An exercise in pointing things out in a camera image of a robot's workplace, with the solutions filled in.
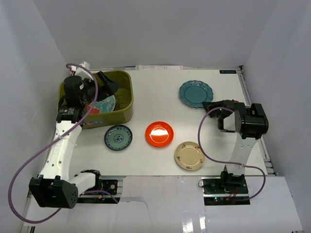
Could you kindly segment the olive green plastic bin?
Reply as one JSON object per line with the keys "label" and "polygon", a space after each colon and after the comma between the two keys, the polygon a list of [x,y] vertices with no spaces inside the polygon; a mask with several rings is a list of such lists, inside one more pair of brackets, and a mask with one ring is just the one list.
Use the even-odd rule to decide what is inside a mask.
{"label": "olive green plastic bin", "polygon": [[97,73],[92,74],[95,82],[95,100],[88,106],[83,106],[79,101],[79,93],[82,88],[82,78],[70,75],[65,78],[59,87],[57,123],[68,121],[71,124],[80,124],[83,129],[98,128],[127,123],[133,115],[133,88],[130,75],[121,70],[103,72],[108,78],[121,86],[114,94],[116,106],[113,112],[90,115],[95,103],[98,101],[98,90],[103,85]]}

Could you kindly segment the cream floral plate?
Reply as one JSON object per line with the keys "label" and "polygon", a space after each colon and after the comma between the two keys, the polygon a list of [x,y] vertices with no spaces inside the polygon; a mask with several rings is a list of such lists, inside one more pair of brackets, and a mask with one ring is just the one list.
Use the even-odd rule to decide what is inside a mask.
{"label": "cream floral plate", "polygon": [[206,157],[197,143],[186,141],[177,146],[174,158],[181,168],[196,171],[204,165]]}

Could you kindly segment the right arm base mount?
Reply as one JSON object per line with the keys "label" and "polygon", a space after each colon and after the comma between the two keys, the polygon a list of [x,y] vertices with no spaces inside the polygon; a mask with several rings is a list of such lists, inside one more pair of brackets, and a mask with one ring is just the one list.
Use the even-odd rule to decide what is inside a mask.
{"label": "right arm base mount", "polygon": [[201,179],[198,186],[203,190],[205,206],[250,205],[246,181],[241,186],[222,187],[221,179]]}

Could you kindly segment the teal scalloped plate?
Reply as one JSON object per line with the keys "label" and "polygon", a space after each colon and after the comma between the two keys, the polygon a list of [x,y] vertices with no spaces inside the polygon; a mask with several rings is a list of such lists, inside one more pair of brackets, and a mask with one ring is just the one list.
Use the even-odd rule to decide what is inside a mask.
{"label": "teal scalloped plate", "polygon": [[212,102],[212,88],[203,81],[190,80],[179,87],[180,100],[189,107],[203,108],[203,102]]}

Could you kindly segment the white paper sheets at back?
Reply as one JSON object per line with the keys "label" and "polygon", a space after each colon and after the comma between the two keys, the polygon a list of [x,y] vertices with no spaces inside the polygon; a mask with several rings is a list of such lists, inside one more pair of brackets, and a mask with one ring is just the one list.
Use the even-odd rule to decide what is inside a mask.
{"label": "white paper sheets at back", "polygon": [[172,65],[137,65],[135,70],[183,70],[183,66]]}

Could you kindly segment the orange glossy plate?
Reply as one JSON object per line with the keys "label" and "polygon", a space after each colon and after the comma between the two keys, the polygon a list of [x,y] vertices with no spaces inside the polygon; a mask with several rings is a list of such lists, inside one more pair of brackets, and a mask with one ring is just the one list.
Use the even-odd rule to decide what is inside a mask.
{"label": "orange glossy plate", "polygon": [[174,138],[172,127],[163,121],[151,123],[145,130],[145,139],[153,147],[163,148],[168,146]]}

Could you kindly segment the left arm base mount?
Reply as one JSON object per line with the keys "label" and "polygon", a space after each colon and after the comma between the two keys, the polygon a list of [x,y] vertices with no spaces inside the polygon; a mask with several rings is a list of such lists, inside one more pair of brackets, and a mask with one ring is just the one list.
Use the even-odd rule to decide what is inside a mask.
{"label": "left arm base mount", "polygon": [[101,180],[99,184],[88,189],[80,195],[77,203],[83,204],[117,204],[120,201],[118,197],[118,180]]}

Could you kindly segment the red and teal floral plate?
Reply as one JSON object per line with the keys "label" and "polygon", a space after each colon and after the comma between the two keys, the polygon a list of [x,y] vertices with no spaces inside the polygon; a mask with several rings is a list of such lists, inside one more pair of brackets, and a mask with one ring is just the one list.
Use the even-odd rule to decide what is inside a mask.
{"label": "red and teal floral plate", "polygon": [[90,115],[104,114],[113,112],[116,106],[116,98],[114,95],[107,97],[104,100],[97,101],[90,112]]}

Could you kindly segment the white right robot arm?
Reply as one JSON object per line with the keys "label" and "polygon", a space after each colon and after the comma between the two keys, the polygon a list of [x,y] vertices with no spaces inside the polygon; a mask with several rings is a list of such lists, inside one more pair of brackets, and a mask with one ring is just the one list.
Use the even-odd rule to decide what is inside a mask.
{"label": "white right robot arm", "polygon": [[206,115],[200,122],[198,135],[201,133],[206,117],[217,119],[217,128],[223,133],[235,133],[236,142],[228,161],[212,159],[216,163],[223,164],[219,187],[224,193],[232,193],[243,187],[245,181],[245,168],[247,161],[257,141],[268,132],[269,121],[259,103],[246,106],[243,102],[235,100],[222,100],[202,103]]}

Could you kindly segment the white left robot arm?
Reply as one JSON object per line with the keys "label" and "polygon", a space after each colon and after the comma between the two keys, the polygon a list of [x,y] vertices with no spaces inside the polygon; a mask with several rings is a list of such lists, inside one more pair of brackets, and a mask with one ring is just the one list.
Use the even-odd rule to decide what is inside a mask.
{"label": "white left robot arm", "polygon": [[64,80],[64,93],[59,99],[56,117],[54,138],[57,142],[51,146],[38,178],[32,178],[29,183],[30,192],[40,207],[72,209],[79,195],[85,191],[97,194],[102,190],[103,182],[98,170],[83,170],[69,178],[70,161],[82,131],[87,106],[92,104],[95,96],[102,101],[114,95],[120,87],[101,71],[95,74],[95,79],[102,85],[79,75]]}

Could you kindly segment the green blue patterned small plate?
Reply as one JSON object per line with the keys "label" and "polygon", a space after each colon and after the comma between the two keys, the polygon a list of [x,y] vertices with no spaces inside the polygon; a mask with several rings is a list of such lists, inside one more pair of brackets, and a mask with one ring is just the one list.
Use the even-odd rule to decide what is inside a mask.
{"label": "green blue patterned small plate", "polygon": [[133,133],[125,125],[112,126],[104,135],[105,145],[113,151],[124,150],[131,144],[132,140]]}

